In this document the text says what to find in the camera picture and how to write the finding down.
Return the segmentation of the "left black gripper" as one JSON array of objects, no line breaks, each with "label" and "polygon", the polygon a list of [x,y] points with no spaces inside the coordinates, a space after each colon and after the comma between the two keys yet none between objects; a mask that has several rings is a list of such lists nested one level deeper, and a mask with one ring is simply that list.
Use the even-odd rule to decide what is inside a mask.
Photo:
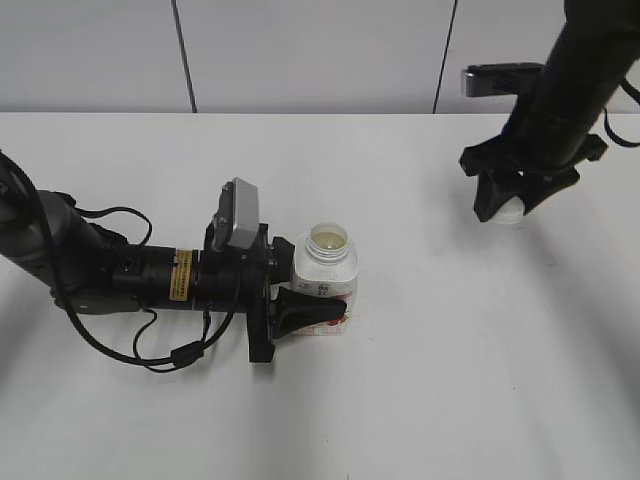
[{"label": "left black gripper", "polygon": [[261,223],[247,250],[226,247],[215,252],[207,247],[199,252],[194,307],[223,312],[224,320],[204,341],[213,346],[230,326],[234,315],[246,316],[249,361],[269,363],[279,340],[322,322],[341,319],[347,309],[338,298],[313,297],[280,287],[272,301],[272,339],[269,326],[270,278],[272,284],[291,279],[295,246],[275,236],[269,249],[268,225]]}]

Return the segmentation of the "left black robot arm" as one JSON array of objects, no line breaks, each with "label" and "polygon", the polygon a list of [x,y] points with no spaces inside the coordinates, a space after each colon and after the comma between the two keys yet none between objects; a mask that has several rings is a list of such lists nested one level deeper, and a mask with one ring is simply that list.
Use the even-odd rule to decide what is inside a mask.
[{"label": "left black robot arm", "polygon": [[287,286],[295,248],[270,237],[259,219],[256,187],[234,178],[222,188],[201,249],[136,244],[99,224],[102,212],[78,207],[68,194],[37,189],[10,158],[1,160],[1,253],[45,284],[80,336],[100,353],[156,373],[192,365],[225,333],[203,323],[200,336],[169,355],[145,358],[115,351],[82,323],[85,315],[161,310],[220,312],[246,318],[249,359],[268,363],[275,341],[342,317],[345,301]]}]

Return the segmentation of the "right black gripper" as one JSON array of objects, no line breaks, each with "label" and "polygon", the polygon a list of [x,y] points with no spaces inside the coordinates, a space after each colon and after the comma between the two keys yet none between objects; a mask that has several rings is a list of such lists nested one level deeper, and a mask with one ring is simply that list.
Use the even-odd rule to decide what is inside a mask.
[{"label": "right black gripper", "polygon": [[574,168],[584,160],[599,161],[608,145],[596,134],[588,134],[575,153],[559,165],[532,160],[505,137],[498,135],[466,147],[459,164],[466,176],[478,175],[474,212],[482,223],[492,222],[496,211],[519,197],[528,215],[550,196],[575,185],[580,175]]}]

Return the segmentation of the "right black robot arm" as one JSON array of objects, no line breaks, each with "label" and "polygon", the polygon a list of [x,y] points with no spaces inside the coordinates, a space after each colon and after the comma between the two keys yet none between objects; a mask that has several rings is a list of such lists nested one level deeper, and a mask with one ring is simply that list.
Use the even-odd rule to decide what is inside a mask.
[{"label": "right black robot arm", "polygon": [[464,149],[459,164],[477,180],[473,209],[489,222],[510,201],[525,216],[575,185],[583,161],[608,146],[591,129],[617,90],[637,99],[627,80],[639,59],[636,1],[567,1],[565,24],[545,63],[470,65],[466,96],[513,95],[501,132]]}]

